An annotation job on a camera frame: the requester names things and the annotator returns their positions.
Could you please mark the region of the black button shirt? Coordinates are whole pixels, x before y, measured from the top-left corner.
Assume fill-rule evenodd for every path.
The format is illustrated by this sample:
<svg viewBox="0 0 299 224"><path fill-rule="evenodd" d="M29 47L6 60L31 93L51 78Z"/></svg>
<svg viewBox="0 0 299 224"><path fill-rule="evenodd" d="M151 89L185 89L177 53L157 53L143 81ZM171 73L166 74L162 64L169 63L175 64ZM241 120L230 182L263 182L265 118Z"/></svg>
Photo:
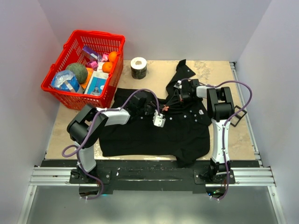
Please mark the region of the black button shirt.
<svg viewBox="0 0 299 224"><path fill-rule="evenodd" d="M104 127L99 138L102 155L172 155L185 167L209 153L212 122L202 99L170 108L164 115L164 127L154 126L152 116L143 112L125 125Z"/></svg>

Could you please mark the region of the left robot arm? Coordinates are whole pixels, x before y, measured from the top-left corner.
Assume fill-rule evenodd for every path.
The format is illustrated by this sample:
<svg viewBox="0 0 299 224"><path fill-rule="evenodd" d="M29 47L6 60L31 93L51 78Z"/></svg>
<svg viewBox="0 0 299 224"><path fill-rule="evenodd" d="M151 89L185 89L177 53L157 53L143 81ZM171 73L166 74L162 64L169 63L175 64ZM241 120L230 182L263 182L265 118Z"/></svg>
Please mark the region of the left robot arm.
<svg viewBox="0 0 299 224"><path fill-rule="evenodd" d="M67 126L67 132L74 144L63 149L62 156L69 158L76 155L77 171L81 179L86 183L95 181L103 186L97 172L94 144L104 127L126 125L131 118L142 112L152 117L154 126L164 126L166 119L162 114L158 98L149 89L134 91L120 107L100 108L85 105Z"/></svg>

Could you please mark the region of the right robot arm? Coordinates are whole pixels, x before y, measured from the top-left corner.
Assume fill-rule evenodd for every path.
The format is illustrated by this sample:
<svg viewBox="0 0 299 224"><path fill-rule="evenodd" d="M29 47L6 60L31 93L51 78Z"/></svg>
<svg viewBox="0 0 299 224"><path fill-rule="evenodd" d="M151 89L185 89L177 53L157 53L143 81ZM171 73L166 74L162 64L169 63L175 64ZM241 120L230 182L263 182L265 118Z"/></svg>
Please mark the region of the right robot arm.
<svg viewBox="0 0 299 224"><path fill-rule="evenodd" d="M228 155L228 132L230 117L235 112L234 102L227 82L213 86L202 84L197 79L184 78L175 82L174 93L164 106L164 110L194 101L197 98L207 100L207 115L213 125L213 152L208 171L200 177L213 183L229 184L230 158Z"/></svg>

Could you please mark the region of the orange fruit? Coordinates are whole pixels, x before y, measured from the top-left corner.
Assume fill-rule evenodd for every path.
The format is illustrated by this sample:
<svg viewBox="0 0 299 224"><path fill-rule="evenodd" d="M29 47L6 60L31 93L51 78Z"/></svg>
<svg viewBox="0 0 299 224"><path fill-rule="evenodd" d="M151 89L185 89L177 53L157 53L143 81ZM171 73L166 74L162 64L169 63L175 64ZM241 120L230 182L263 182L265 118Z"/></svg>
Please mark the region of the orange fruit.
<svg viewBox="0 0 299 224"><path fill-rule="evenodd" d="M112 51L112 52L110 52L108 54L108 60L109 60L109 62L114 63L115 60L116 60L116 58L117 58L117 52L116 51Z"/></svg>
<svg viewBox="0 0 299 224"><path fill-rule="evenodd" d="M112 62L105 62L102 65L102 72L104 73L110 73L113 67L113 63Z"/></svg>

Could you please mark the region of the blue white box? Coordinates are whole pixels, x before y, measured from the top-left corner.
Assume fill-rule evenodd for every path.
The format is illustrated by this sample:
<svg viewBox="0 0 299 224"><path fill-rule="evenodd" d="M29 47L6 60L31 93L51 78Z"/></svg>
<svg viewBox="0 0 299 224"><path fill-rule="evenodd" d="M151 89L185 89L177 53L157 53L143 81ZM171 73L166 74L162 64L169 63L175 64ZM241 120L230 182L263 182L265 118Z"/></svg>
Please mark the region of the blue white box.
<svg viewBox="0 0 299 224"><path fill-rule="evenodd" d="M108 79L108 73L101 71L94 71L84 94L100 96Z"/></svg>

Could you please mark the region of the purple box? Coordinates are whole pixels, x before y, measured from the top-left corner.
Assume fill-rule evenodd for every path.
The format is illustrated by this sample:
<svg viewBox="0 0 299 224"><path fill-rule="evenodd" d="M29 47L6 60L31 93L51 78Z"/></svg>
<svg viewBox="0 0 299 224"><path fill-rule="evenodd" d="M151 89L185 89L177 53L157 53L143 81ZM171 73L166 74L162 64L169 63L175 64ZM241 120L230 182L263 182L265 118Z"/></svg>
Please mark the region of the purple box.
<svg viewBox="0 0 299 224"><path fill-rule="evenodd" d="M90 61L98 61L99 54L87 45L83 46L81 53Z"/></svg>

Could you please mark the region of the red plastic basket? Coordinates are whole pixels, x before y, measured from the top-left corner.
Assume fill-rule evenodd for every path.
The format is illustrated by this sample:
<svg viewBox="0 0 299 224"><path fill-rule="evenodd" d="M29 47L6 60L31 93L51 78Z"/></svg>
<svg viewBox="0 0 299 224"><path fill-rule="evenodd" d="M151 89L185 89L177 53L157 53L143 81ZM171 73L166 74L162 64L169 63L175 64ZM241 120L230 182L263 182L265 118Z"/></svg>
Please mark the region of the red plastic basket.
<svg viewBox="0 0 299 224"><path fill-rule="evenodd" d="M109 107L123 70L125 37L75 30L41 84L65 107Z"/></svg>

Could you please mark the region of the green melon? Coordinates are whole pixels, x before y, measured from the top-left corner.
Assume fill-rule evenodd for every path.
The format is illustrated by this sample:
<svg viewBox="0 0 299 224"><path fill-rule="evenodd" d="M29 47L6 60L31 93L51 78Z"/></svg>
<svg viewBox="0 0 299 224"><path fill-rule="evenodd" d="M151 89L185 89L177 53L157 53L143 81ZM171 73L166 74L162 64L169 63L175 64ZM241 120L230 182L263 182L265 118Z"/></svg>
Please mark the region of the green melon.
<svg viewBox="0 0 299 224"><path fill-rule="evenodd" d="M87 80L88 71L83 64L71 63L66 67L66 70L70 70L74 73L79 84L83 84Z"/></svg>

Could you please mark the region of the blue white plastic bag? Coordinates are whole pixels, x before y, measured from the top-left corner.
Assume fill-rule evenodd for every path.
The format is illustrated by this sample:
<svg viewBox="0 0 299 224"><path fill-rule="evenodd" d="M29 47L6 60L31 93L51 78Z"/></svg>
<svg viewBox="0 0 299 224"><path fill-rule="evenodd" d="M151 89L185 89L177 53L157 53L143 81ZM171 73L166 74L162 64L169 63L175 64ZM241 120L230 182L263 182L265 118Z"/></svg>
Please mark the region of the blue white plastic bag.
<svg viewBox="0 0 299 224"><path fill-rule="evenodd" d="M83 90L75 74L70 70L58 72L51 81L51 87L59 91L82 94Z"/></svg>

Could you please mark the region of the black square frame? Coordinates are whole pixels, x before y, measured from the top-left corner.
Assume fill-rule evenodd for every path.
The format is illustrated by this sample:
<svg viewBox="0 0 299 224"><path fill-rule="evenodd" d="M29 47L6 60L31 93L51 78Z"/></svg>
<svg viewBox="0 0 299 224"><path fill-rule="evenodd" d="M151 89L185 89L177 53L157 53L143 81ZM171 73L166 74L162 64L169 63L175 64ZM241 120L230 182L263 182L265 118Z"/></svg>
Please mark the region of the black square frame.
<svg viewBox="0 0 299 224"><path fill-rule="evenodd" d="M242 108L238 105L234 107L234 116L230 119L230 125L233 127L237 127L237 125L240 123L240 121L247 115L246 110L242 110Z"/></svg>

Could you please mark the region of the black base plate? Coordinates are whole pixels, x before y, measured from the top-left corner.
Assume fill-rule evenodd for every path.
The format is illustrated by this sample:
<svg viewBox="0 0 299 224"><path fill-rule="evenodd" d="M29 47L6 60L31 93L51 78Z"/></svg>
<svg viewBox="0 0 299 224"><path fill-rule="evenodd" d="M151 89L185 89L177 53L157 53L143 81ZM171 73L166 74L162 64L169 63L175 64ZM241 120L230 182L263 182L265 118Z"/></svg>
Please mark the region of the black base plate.
<svg viewBox="0 0 299 224"><path fill-rule="evenodd" d="M220 196L225 187L235 184L235 175L211 176L208 161L196 161L180 168L176 161L97 161L91 172L100 179L104 193L115 190L191 191Z"/></svg>

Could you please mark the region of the aluminium rail frame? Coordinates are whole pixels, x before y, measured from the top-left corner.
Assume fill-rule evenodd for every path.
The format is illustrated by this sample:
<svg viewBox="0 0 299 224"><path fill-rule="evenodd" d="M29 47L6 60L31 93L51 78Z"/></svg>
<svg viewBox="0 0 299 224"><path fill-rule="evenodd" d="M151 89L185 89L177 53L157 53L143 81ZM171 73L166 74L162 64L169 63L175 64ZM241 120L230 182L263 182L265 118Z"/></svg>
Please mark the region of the aluminium rail frame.
<svg viewBox="0 0 299 224"><path fill-rule="evenodd" d="M276 196L276 183L270 167L263 167L261 161L233 161L231 171L235 175L235 184L229 185L229 188L267 187L278 223L286 222L282 206ZM33 202L29 196L35 195L38 186L77 186L81 193L97 193L98 191L95 181L84 181L75 168L74 160L44 160L41 166L33 168L20 220L28 219ZM216 199L221 196L208 193L206 195Z"/></svg>

